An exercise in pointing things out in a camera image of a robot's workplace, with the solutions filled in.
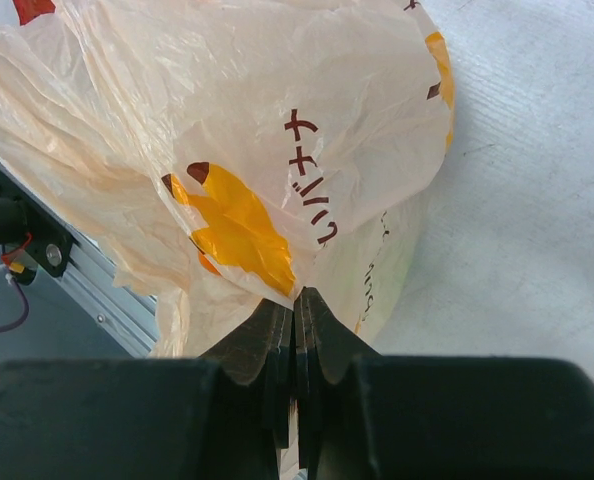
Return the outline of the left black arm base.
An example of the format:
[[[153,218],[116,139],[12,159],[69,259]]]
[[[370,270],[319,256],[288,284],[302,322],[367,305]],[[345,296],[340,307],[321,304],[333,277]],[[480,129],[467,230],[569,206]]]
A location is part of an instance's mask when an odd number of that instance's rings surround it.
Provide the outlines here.
[[[0,169],[1,268],[23,285],[39,270],[53,278],[66,271],[74,238],[66,227]]]

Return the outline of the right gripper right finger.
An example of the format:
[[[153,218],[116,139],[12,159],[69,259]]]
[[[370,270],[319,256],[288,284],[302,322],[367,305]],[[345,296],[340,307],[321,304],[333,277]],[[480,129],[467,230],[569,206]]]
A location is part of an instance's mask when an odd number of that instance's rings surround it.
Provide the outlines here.
[[[377,353],[319,292],[294,306],[311,479],[594,479],[594,383],[558,359]]]

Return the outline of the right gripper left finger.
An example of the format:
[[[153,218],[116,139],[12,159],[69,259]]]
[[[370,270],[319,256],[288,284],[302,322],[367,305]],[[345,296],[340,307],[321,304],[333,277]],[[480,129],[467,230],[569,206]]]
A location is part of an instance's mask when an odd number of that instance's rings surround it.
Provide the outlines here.
[[[0,365],[0,479],[275,479],[292,313],[270,301],[193,359]]]

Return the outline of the fake watermelon slice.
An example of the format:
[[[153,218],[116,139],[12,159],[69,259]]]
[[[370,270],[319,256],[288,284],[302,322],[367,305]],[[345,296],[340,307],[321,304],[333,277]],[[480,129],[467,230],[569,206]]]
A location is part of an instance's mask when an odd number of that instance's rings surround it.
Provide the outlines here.
[[[55,11],[55,4],[52,0],[13,0],[13,5],[21,26],[41,15],[51,14]]]

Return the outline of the orange plastic shopping bag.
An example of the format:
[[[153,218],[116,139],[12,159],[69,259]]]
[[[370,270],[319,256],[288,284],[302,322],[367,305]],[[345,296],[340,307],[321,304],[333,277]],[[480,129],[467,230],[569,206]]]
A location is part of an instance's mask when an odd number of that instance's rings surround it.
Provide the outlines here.
[[[417,1],[59,1],[0,25],[0,160],[155,298],[142,359],[291,311],[279,475],[299,464],[295,302],[317,290],[371,347],[453,116]]]

